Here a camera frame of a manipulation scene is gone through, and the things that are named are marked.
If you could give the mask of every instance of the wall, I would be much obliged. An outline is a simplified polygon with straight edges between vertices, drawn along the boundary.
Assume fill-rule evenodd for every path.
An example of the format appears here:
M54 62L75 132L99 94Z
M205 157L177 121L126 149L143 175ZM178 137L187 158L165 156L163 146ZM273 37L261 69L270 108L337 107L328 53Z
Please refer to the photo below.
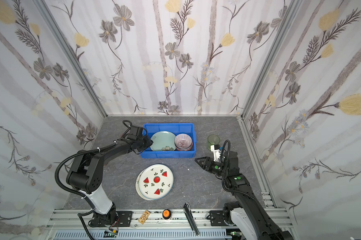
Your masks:
M289 3L46 2L107 113L157 115L241 114Z
M304 1L245 118L300 239L361 239L361 1Z
M103 120L81 84L32 1L1 0L0 239L39 239L63 207L57 162Z

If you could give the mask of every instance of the watermelon print plate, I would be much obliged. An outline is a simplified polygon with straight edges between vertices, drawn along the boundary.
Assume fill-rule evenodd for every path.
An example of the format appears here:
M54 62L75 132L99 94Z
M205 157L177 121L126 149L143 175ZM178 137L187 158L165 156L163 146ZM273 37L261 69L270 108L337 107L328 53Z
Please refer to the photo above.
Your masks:
M140 176L142 175L143 172L144 172L144 170L139 173L139 175L138 175L138 177L137 177L137 179L136 179L136 181L135 181L135 189L136 189L136 192L137 192L138 195L139 195L141 198L143 198L144 200L153 200L153 199L148 199L148 198L146 198L145 196L143 196L143 194L142 194L142 193L140 192L140 190L139 190L139 180L140 180Z
M160 199L168 194L174 183L172 171L165 165L155 164L145 169L139 179L143 199Z

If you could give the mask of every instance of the green glass cup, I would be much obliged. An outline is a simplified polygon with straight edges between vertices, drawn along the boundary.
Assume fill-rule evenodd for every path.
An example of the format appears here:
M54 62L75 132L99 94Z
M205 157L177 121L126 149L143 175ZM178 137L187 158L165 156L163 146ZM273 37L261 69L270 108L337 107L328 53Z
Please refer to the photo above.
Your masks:
M211 151L212 145L216 145L219 143L220 143L220 138L217 135L211 134L210 136L207 137L207 149L209 151Z

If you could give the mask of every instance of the gray marble table surface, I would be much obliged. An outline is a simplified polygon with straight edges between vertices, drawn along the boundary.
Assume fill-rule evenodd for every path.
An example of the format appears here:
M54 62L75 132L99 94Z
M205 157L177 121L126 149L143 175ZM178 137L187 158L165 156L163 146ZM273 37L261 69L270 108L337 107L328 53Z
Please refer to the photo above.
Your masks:
M207 150L207 137L216 134L221 145L231 141L231 151L239 158L240 172L250 181L254 194L261 202L261 191L253 165L240 131L236 117L106 117L93 148L109 145L126 130L122 120L130 120L136 126L144 123L192 122L197 133L195 157L212 157ZM174 174L171 191L158 200L144 200L135 190L138 174L153 164L164 164ZM181 209L185 202L193 209L222 208L226 202L236 201L229 192L222 189L221 181L214 174L202 170L193 158L184 159L143 159L134 153L116 158L104 167L102 186L108 198L117 209ZM71 194L64 209L88 209L88 204L78 195Z

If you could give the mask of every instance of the light green plate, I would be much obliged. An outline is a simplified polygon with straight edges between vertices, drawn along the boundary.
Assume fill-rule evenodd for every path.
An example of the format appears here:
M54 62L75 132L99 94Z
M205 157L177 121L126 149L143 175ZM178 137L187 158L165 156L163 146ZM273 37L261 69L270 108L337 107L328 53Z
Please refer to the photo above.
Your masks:
M156 132L151 140L154 142L151 145L152 151L176 151L175 134L168 131Z

